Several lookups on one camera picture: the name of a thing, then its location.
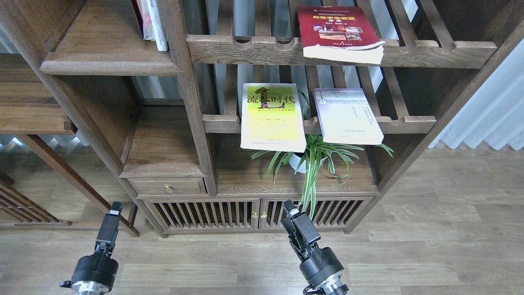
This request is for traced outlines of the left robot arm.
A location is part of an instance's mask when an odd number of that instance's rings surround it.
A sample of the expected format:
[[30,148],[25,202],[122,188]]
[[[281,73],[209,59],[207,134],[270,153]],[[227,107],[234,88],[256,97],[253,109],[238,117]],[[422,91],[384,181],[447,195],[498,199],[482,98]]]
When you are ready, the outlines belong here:
[[112,204],[110,212],[104,216],[94,253],[80,258],[71,280],[60,282],[60,287],[72,289],[79,295],[104,295],[112,290],[119,265],[111,256],[122,209],[123,203]]

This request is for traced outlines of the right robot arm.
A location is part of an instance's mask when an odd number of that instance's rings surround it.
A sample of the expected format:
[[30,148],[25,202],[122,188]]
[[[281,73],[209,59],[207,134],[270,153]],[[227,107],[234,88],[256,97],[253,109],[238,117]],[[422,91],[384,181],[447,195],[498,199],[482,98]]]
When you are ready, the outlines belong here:
[[307,280],[304,295],[346,295],[348,286],[340,278],[343,266],[329,247],[320,248],[320,235],[311,220],[294,205],[292,200],[283,203],[287,217],[282,220],[290,245],[301,260],[300,270]]

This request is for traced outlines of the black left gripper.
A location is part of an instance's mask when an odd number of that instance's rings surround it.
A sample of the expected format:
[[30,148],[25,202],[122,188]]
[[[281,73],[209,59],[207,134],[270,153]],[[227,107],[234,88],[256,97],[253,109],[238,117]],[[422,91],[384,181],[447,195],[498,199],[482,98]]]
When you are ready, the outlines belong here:
[[113,202],[99,229],[95,252],[78,261],[71,280],[71,289],[77,293],[109,293],[112,290],[119,265],[111,254],[122,209],[123,203]]

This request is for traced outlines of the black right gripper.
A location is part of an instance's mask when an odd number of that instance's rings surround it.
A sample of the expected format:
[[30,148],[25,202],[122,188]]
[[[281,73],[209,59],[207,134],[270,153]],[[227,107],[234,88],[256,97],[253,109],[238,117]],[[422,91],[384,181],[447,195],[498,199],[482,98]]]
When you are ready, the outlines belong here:
[[292,249],[301,261],[299,268],[308,283],[305,289],[345,289],[346,286],[340,281],[344,267],[331,248],[318,247],[316,242],[320,234],[307,214],[300,212],[292,200],[286,200],[283,209],[287,217],[281,222]]

